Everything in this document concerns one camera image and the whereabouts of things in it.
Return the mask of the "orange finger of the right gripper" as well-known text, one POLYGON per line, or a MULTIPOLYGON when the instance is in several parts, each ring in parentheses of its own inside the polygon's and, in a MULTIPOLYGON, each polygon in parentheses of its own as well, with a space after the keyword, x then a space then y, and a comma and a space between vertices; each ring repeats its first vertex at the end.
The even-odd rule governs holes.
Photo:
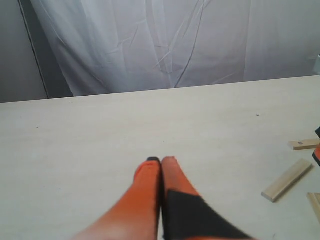
MULTIPOLYGON (((316 135, 320 138, 320 127, 315 131, 316 135)), ((315 162, 320 166, 320 144, 318 144, 312 154, 315 162)))

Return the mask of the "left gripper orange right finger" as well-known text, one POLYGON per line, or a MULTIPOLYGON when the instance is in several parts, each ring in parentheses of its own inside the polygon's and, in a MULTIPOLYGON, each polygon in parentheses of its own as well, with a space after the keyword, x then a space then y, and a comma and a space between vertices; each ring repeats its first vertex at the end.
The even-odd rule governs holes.
POLYGON ((166 240, 252 240, 215 212, 190 183, 173 156, 161 162, 162 224, 166 240))

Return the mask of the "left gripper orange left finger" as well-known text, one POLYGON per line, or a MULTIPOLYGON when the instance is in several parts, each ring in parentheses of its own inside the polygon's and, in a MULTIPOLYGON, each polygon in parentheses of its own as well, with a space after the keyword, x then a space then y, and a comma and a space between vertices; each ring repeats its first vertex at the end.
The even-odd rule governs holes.
POLYGON ((161 206, 161 162, 149 157, 118 202, 73 240, 156 240, 161 206))

